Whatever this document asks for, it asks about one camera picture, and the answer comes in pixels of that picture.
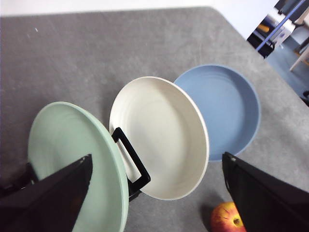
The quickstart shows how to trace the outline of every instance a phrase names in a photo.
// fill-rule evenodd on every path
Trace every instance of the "black plate holder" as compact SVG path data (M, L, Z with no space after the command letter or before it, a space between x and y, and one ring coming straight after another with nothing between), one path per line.
M129 188L129 201L131 201L136 197L138 197L138 195L141 193L140 189L150 182L150 176L147 170L145 169L143 163L141 162L140 158L136 154L130 141L127 139L126 135L124 134L124 132L121 130L120 127L117 127L115 129L115 131L112 134L112 138L114 139L115 143L117 143L119 139L121 140L122 144L125 146L127 152L131 156L134 164L136 165L137 169L141 174L141 177L136 181L134 181L133 183L129 179L127 179Z
M20 175L20 177L18 177L10 184L0 187L0 198L11 195L12 193L17 192L27 186L33 185L38 181L39 180L32 168L32 165L27 163L26 170L22 175Z

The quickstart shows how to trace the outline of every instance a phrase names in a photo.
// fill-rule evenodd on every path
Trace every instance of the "green plate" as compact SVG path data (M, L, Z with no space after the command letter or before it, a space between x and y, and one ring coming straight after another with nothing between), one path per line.
M86 110L54 102L36 116L28 158L43 179L92 154L89 190L74 232L122 232L128 212L128 186L121 153L105 127Z

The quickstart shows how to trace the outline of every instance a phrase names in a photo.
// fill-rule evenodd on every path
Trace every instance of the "plate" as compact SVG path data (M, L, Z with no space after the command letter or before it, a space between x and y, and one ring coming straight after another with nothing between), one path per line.
M208 134L199 109L181 88L159 77L131 81L112 106L110 133L117 127L151 177L142 192L175 200L199 185L208 164ZM128 178L135 181L140 175L128 155L124 163Z
M207 125L210 160L226 151L237 155L253 140L260 124L260 103L253 85L222 65L192 68L176 81L196 103Z
M31 127L28 158L39 180L92 154L93 172L74 232L122 232L128 186L120 151L104 126L86 110L54 102Z

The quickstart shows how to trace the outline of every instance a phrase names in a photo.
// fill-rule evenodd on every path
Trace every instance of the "blue plate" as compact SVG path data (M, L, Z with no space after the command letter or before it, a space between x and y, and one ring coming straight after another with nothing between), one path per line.
M210 160L228 151L239 154L257 133L261 109L248 80L229 67L202 65L179 76L175 84L201 111L210 138Z

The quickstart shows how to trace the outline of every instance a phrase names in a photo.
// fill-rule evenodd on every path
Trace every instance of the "chair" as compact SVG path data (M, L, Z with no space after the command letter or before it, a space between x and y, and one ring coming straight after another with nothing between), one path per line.
M300 18L296 21L299 24L304 24L304 26L309 27L309 8L300 16ZM296 53L300 53L300 51L309 44L309 37L295 50ZM300 57L295 61L295 63L291 66L290 71L292 71L297 64L302 61L306 61L309 58L309 46L301 53Z

